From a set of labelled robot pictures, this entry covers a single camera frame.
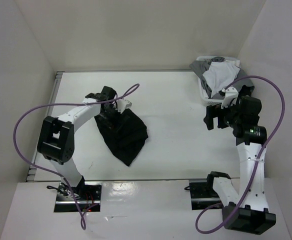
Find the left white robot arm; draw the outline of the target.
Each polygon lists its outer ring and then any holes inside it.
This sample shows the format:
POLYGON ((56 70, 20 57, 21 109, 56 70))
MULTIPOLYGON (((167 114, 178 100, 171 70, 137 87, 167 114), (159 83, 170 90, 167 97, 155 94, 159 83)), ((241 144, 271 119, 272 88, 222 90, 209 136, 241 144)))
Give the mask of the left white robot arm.
POLYGON ((85 179, 79 173, 74 160, 75 133, 86 122, 103 113, 108 107, 117 114, 110 103, 116 91, 104 86, 101 93, 88 94, 79 106, 57 117, 47 116, 42 123, 37 151, 43 155, 61 175, 64 191, 74 200, 86 193, 85 179))

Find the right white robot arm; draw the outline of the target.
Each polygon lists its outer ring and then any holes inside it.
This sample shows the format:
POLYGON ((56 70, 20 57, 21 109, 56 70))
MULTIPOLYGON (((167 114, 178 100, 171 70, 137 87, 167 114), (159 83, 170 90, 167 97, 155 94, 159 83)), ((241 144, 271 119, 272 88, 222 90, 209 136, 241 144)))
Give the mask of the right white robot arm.
POLYGON ((250 96, 232 99, 227 105, 206 107, 203 121, 208 130, 232 128, 239 156, 240 184, 236 191, 227 173, 212 171, 207 176, 205 192, 218 196, 222 204, 222 220, 228 230, 261 235, 276 224, 265 193, 264 161, 267 130, 259 126, 262 103, 250 96))

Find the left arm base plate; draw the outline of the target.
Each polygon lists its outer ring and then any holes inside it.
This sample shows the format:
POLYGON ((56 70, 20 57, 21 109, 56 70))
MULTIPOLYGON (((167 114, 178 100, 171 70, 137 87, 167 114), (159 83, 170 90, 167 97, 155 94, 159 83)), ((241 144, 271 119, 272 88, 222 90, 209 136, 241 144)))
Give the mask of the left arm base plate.
MULTIPOLYGON (((71 192, 60 183, 58 187, 47 185, 48 190, 56 191, 55 213, 77 212, 76 203, 71 192)), ((101 182, 86 182, 82 193, 74 192, 75 198, 82 212, 99 212, 101 209, 101 182)))

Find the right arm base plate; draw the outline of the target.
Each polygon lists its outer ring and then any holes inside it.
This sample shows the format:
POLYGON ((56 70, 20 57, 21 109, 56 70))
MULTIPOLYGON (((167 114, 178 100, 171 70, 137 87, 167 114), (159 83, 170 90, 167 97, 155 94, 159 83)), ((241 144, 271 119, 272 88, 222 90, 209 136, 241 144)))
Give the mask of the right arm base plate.
POLYGON ((204 210, 209 206, 221 203, 218 195, 209 189, 207 181, 204 179, 190 180, 184 190, 190 194, 193 211, 204 210))

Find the black pleated skirt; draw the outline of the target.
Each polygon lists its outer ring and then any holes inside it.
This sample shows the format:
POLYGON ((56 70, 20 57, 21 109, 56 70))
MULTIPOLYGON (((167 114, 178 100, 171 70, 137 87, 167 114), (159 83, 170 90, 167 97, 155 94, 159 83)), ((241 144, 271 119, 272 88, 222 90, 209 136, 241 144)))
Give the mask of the black pleated skirt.
POLYGON ((147 126, 131 110, 121 113, 116 126, 106 126, 95 118, 98 130, 111 153, 129 167, 142 150, 148 138, 147 126))

